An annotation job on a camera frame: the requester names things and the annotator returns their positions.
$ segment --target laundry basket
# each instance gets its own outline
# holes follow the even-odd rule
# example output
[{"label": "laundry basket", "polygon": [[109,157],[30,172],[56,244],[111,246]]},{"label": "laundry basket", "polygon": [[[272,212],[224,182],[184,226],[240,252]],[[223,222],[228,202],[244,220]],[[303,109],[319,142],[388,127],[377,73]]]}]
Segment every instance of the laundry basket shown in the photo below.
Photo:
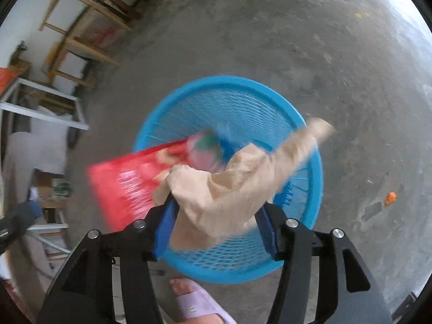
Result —
[{"label": "laundry basket", "polygon": [[[249,79],[218,75],[199,79],[169,94],[141,128],[135,151],[190,136],[227,122],[246,141],[268,151],[278,147],[305,122],[277,92]],[[323,173],[318,149],[274,197],[289,217],[312,228],[318,216]],[[238,284],[268,274],[282,265],[265,251],[258,229],[205,251],[168,250],[164,260],[202,281]]]}]

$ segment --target lavender slipper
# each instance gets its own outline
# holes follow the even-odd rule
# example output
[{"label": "lavender slipper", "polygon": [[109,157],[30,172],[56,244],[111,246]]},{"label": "lavender slipper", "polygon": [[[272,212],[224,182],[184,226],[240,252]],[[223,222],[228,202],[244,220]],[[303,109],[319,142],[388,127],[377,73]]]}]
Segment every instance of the lavender slipper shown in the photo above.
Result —
[{"label": "lavender slipper", "polygon": [[217,314],[225,324],[237,324],[219,303],[195,281],[189,279],[181,280],[187,281],[194,289],[193,292],[176,298],[184,319],[197,318],[207,314]]}]

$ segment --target gray floor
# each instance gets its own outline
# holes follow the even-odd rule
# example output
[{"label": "gray floor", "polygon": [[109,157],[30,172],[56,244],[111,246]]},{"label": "gray floor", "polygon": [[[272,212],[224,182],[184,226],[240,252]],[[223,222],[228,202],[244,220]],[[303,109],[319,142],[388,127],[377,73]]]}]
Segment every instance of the gray floor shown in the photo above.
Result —
[{"label": "gray floor", "polygon": [[[432,270],[432,37],[407,0],[154,0],[99,66],[90,130],[70,155],[73,242],[107,231],[85,168],[130,152],[146,115],[179,86],[214,74],[266,84],[304,117],[338,130],[320,150],[325,193],[315,229],[344,229],[390,309]],[[389,191],[396,203],[384,207]],[[167,312],[168,275],[155,278]],[[265,321],[278,272],[206,288],[239,323]]]}]

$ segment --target red plastic bag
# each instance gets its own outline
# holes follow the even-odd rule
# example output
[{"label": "red plastic bag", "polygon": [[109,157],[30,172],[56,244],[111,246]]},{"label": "red plastic bag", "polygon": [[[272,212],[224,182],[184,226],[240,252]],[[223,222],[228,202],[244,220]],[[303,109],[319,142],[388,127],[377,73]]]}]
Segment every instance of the red plastic bag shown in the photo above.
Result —
[{"label": "red plastic bag", "polygon": [[105,220],[112,231],[145,218],[152,193],[174,164],[188,164],[187,139],[127,154],[88,168]]}]

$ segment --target beige fabric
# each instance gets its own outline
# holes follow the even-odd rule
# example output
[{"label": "beige fabric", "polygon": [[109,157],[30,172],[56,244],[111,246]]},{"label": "beige fabric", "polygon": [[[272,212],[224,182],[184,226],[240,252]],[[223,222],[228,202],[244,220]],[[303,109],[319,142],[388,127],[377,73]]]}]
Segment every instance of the beige fabric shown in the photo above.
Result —
[{"label": "beige fabric", "polygon": [[254,214],[332,132],[329,123],[315,118],[273,154],[247,145],[234,154],[224,172],[211,174],[187,165],[174,166],[153,194],[159,205],[172,191],[180,206],[171,248],[210,248],[254,227]]}]

